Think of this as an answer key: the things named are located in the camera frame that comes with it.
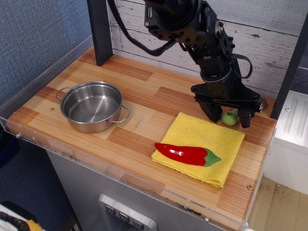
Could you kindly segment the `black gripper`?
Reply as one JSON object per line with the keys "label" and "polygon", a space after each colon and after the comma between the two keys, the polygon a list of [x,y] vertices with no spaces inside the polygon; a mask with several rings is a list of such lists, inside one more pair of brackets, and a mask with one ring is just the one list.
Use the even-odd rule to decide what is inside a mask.
{"label": "black gripper", "polygon": [[[243,128],[249,128],[255,111],[261,112],[264,105],[267,104],[267,100],[247,88],[233,71],[218,81],[206,80],[203,84],[194,85],[191,87],[191,91],[201,99],[198,100],[201,109],[215,123],[218,122],[222,114],[219,104],[239,108],[238,116]],[[255,111],[250,108],[241,108],[246,104]]]}

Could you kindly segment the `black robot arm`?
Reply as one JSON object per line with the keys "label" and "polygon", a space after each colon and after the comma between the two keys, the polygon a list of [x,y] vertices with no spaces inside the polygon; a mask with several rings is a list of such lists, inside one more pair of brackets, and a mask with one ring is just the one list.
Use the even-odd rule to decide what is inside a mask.
{"label": "black robot arm", "polygon": [[243,128],[250,127],[256,112],[266,100],[242,83],[252,74],[242,76],[238,60],[250,60],[233,53],[229,37],[217,15],[205,0],[147,0],[145,26],[160,40],[174,40],[200,67],[203,84],[191,91],[203,112],[214,122],[220,119],[222,107],[235,108]]}

